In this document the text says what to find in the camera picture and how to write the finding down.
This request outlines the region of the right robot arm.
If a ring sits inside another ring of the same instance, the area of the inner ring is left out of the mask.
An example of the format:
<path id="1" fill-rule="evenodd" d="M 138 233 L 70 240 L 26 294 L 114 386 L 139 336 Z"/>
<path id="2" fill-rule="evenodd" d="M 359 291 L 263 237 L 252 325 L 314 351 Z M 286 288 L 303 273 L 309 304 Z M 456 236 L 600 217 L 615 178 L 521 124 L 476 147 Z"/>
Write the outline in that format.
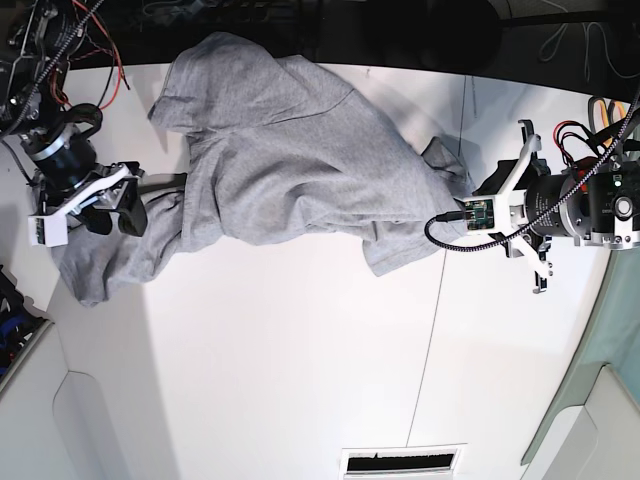
<path id="1" fill-rule="evenodd" d="M 103 165 L 91 143 L 109 101 L 70 101 L 64 82 L 89 28 L 105 32 L 100 2 L 20 1 L 1 35 L 1 138 L 15 136 L 34 166 L 23 175 L 36 201 L 28 219 L 31 241 L 47 247 L 68 241 L 71 222 L 108 235 L 117 228 L 140 237 L 147 228 L 137 162 Z"/>

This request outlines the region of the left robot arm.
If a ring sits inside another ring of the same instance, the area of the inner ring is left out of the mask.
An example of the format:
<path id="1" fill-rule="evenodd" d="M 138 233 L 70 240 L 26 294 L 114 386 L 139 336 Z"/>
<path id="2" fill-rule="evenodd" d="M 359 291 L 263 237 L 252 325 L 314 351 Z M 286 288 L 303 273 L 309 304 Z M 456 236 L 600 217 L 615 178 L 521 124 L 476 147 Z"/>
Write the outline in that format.
<path id="1" fill-rule="evenodd" d="M 578 247 L 630 250 L 639 245 L 639 163 L 630 154 L 637 141 L 625 136 L 611 157 L 588 156 L 551 172 L 539 156 L 541 139 L 531 121 L 521 123 L 518 158 L 496 170 L 464 199 L 467 231 L 498 241 L 509 258 L 523 257 L 542 293 L 553 274 L 547 259 L 554 238 Z"/>

